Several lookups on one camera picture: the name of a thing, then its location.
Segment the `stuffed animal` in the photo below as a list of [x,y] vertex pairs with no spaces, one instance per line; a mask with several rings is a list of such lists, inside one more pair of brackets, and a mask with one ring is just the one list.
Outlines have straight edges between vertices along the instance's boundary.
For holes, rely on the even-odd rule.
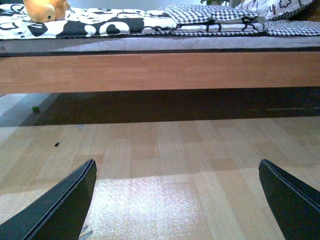
[[46,23],[63,20],[70,9],[67,0],[23,0],[25,9],[32,21]]

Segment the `folded blanket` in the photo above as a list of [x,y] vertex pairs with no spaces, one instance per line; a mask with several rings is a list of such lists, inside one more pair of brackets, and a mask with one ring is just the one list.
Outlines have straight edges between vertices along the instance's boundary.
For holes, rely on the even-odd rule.
[[35,23],[23,4],[0,5],[0,39],[166,34],[177,24],[159,10],[71,8],[65,20]]
[[264,25],[258,22],[233,24],[184,24],[171,31],[178,36],[244,36],[264,32]]
[[199,24],[208,21],[223,24],[264,23],[258,12],[220,5],[169,4],[159,10],[167,13],[178,25]]
[[265,23],[270,36],[320,36],[320,22],[278,20]]

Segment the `small green object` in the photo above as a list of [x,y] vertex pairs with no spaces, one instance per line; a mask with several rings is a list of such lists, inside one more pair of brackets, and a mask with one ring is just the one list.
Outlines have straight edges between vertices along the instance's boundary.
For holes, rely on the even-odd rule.
[[38,107],[38,106],[34,106],[34,107],[32,107],[32,111],[33,111],[35,114],[40,113],[40,109],[39,109],[39,107]]

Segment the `bed frame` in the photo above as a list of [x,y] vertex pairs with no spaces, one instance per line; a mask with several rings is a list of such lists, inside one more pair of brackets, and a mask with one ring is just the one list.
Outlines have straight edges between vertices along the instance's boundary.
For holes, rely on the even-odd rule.
[[320,48],[0,57],[0,94],[276,87],[320,87]]

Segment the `wooden floor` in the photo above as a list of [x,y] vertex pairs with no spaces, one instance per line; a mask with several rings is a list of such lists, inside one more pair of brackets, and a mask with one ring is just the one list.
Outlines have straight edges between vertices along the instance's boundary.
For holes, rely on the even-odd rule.
[[0,223],[90,158],[90,240],[284,240],[258,166],[320,190],[320,117],[0,127]]

